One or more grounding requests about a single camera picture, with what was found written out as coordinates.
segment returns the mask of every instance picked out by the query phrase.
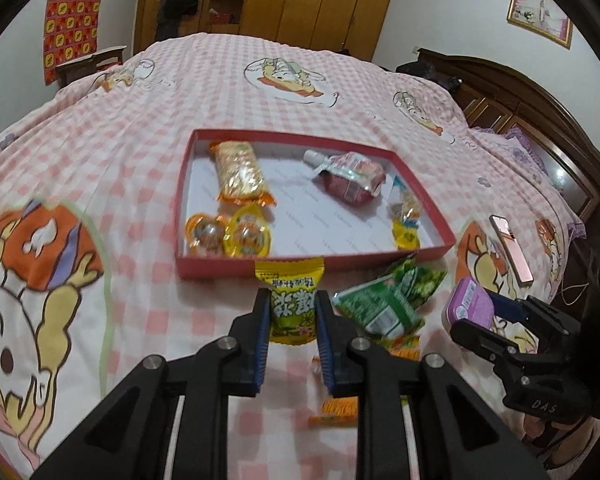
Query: white wall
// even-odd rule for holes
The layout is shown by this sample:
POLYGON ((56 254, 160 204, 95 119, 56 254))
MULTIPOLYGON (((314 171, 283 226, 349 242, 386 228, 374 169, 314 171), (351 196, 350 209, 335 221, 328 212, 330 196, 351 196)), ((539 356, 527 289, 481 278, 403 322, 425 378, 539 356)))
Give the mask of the white wall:
MULTIPOLYGON (((45 86, 42 37, 46 0, 31 0, 0 36, 0 133, 51 100, 58 83, 45 86)), ((130 56, 136 0, 102 0, 98 48, 128 45, 130 56)))
POLYGON ((511 66, 554 95, 600 150, 600 62, 577 30, 571 49, 507 23, 510 0, 391 0, 374 63, 391 70, 414 46, 511 66))

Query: wooden wardrobe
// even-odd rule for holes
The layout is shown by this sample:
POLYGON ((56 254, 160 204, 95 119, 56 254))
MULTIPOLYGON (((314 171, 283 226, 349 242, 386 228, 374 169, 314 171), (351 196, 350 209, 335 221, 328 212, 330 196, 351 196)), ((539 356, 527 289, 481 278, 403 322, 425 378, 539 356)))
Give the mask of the wooden wardrobe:
POLYGON ((245 0, 240 34, 371 60, 389 0, 245 0))
MULTIPOLYGON (((154 42, 160 0, 139 0, 134 52, 154 42)), ((200 0, 198 13, 186 16, 180 35, 222 32, 256 36, 312 50, 348 49, 370 61, 378 43, 389 0, 200 0), (234 5, 235 10, 222 6, 234 5), (236 23, 211 25, 208 10, 232 12, 236 23)))

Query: purple case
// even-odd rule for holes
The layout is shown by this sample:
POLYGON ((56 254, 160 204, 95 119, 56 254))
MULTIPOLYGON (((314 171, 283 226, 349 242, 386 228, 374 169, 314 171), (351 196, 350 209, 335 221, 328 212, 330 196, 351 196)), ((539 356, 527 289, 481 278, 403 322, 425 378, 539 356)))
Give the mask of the purple case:
POLYGON ((473 278, 462 278, 446 303, 446 318, 449 325, 458 319, 468 319, 491 329, 493 301, 473 278))

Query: candy wrapper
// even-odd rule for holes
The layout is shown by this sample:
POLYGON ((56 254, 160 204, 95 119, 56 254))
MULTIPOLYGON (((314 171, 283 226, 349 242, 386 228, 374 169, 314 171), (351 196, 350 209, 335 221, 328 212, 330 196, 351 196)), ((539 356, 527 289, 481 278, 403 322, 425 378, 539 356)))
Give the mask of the candy wrapper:
POLYGON ((386 179, 384 168, 360 153, 326 156, 306 150, 304 161, 322 177, 327 193, 354 206, 364 205, 377 197, 386 179))
POLYGON ((420 203, 399 176, 394 178, 394 186, 389 193, 388 209, 395 245, 405 251, 418 250, 420 248, 418 238, 420 203))
POLYGON ((226 228, 226 220, 221 216, 214 218, 204 213, 191 216, 184 227, 189 252, 200 256, 222 256, 226 228))
POLYGON ((302 345, 315 339, 315 289, 324 272, 324 260, 299 262, 256 261, 256 278, 271 288, 269 340, 302 345))
POLYGON ((371 337, 395 340, 424 325, 416 309, 445 276, 446 270, 419 267, 414 258, 408 258, 387 276, 336 293, 333 304, 371 337))
POLYGON ((232 216, 222 241, 231 258, 264 258, 271 247, 271 231, 260 206, 246 205, 232 216))
MULTIPOLYGON (((420 338, 417 336, 409 336, 398 341, 380 341, 391 355, 412 359, 418 361, 420 359, 420 338)), ((358 398, 343 397, 334 399, 327 393, 327 389, 322 381, 322 368, 320 366, 320 358, 312 359, 312 372, 316 376, 316 380, 320 382, 320 396, 322 402, 320 405, 319 415, 309 417, 309 426, 312 428, 320 428, 323 426, 355 426, 358 423, 358 398)), ((408 398, 402 396, 402 403, 407 404, 408 398)))
POLYGON ((211 144, 210 150, 220 181, 218 200, 238 205, 276 205, 250 143, 228 140, 211 144))

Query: white cap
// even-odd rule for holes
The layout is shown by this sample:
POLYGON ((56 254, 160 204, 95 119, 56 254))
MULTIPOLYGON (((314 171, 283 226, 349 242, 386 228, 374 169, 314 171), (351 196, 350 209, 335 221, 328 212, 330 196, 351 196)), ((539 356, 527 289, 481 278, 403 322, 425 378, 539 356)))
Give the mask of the white cap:
POLYGON ((314 150, 306 150, 304 152, 304 161, 312 166, 313 168, 317 168, 321 164, 323 164, 329 157, 323 155, 319 152, 314 152, 314 150))

